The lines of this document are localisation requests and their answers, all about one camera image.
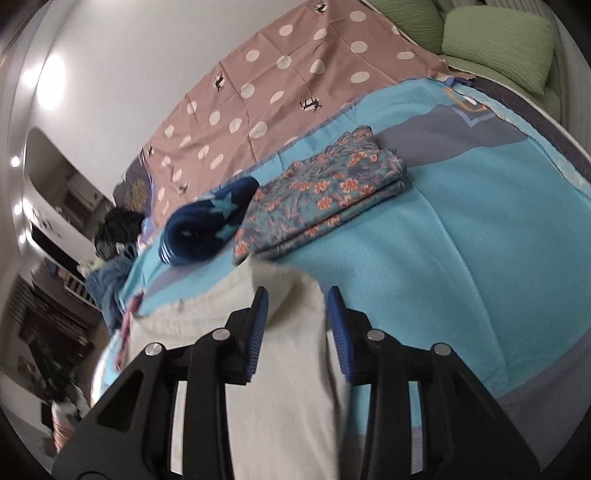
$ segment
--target dark blue clothing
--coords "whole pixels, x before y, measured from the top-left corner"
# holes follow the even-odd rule
[[[179,208],[162,232],[160,260],[176,266],[215,257],[240,227],[258,186],[252,177],[243,177],[210,199]]]

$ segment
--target floral fabric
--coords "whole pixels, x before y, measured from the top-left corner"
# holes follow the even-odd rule
[[[249,254],[277,258],[327,234],[402,192],[405,171],[394,153],[379,149],[370,127],[343,134],[257,190],[236,233],[234,264]]]

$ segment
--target purple fabric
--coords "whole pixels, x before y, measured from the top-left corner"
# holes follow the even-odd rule
[[[123,181],[115,186],[113,199],[117,207],[143,213],[145,217],[152,214],[152,180],[144,166],[143,151],[135,157]]]

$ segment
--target white cloth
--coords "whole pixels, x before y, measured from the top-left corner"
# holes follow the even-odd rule
[[[259,286],[269,292],[269,315],[257,371],[245,387],[226,387],[236,479],[337,480],[348,386],[327,331],[324,295],[309,275],[248,258],[204,295],[133,319],[129,357],[150,342],[168,349],[194,343],[249,307]],[[185,387],[179,386],[174,418],[177,473]]]

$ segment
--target pink polka dot blanket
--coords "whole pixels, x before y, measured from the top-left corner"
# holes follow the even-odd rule
[[[451,76],[358,0],[309,0],[219,62],[144,145],[158,232],[180,206],[265,161],[350,102]]]

